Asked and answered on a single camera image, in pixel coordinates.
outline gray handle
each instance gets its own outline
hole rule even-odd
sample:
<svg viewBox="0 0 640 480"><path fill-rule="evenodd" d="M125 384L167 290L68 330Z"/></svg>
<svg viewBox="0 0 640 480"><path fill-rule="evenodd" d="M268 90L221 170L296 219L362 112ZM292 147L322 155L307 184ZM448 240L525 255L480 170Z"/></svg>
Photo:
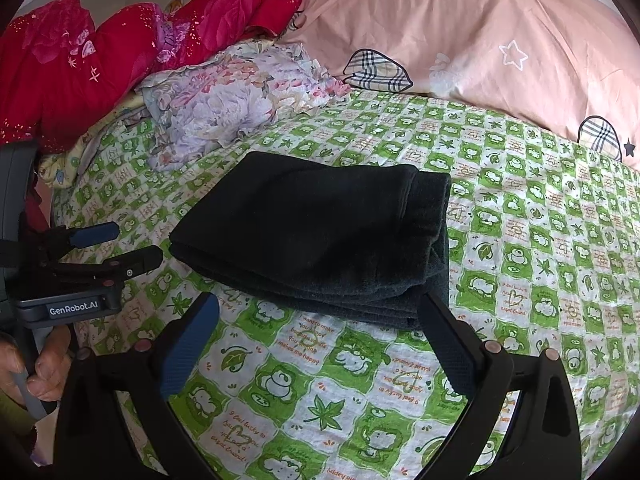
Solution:
<svg viewBox="0 0 640 480"><path fill-rule="evenodd" d="M14 383L18 386L22 398L24 399L24 405L27 407L29 414L36 420L46 417L49 413L52 413L58 406L57 402L47 402L46 400L40 400L30 394L27 389L27 379L29 376L35 373L35 362L44 347L44 343L49 336L53 327L37 328L31 330L22 328L15 334L15 338L10 337L12 343L14 343L22 358L24 359L24 370L20 374L12 373Z"/></svg>

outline floral fabric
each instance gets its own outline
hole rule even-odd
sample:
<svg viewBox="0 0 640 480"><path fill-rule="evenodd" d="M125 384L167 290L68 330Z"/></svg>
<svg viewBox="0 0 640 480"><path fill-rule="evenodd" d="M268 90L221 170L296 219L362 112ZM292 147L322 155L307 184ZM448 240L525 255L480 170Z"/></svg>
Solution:
<svg viewBox="0 0 640 480"><path fill-rule="evenodd" d="M159 125L149 164L170 171L265 124L343 101L350 87L301 45L252 42L201 66L153 75L140 91Z"/></svg>

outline pink pillowcase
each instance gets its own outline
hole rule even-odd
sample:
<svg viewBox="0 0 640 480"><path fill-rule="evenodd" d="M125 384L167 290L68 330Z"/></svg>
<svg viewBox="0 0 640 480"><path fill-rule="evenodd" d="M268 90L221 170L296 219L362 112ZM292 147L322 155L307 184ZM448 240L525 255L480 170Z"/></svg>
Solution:
<svg viewBox="0 0 640 480"><path fill-rule="evenodd" d="M352 86L500 110L640 168L640 46L610 0L303 0L281 41Z"/></svg>

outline red blanket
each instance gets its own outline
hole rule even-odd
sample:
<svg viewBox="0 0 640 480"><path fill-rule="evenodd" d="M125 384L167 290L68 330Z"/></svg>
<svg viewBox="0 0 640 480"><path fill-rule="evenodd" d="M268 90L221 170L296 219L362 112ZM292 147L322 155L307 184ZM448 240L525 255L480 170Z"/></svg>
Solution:
<svg viewBox="0 0 640 480"><path fill-rule="evenodd" d="M148 74L276 36L301 1L191 0L169 16L136 4L97 30L79 0L15 18L0 38L0 144L35 137L41 152L64 152Z"/></svg>

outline yellow patterned fabric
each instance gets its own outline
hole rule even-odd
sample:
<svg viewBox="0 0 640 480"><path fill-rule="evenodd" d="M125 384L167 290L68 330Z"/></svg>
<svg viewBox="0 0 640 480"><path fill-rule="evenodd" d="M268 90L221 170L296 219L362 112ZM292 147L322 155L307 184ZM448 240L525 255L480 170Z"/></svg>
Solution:
<svg viewBox="0 0 640 480"><path fill-rule="evenodd" d="M78 168L82 156L91 140L101 135L117 120L138 108L144 107L144 105L142 96L133 92L126 94L111 112L95 123L78 139L78 142L71 150L65 153L43 156L38 165L40 179L49 187L59 189L71 187L76 180L76 176L78 176Z"/></svg>

